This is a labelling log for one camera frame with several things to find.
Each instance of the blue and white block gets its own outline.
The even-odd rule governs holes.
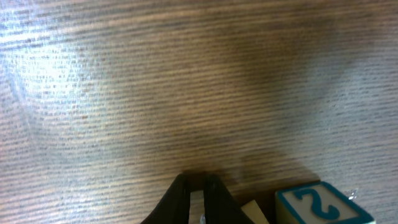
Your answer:
[[[326,182],[276,192],[278,224],[376,224],[372,216]]]

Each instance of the wood grain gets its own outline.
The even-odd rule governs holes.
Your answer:
[[[397,1],[0,6],[1,223],[139,223],[185,170],[270,221],[321,179],[396,223]]]

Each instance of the brown wood tabletop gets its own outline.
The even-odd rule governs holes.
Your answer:
[[[396,223],[396,0],[0,6],[0,223],[140,223],[187,170],[270,221],[320,179]]]

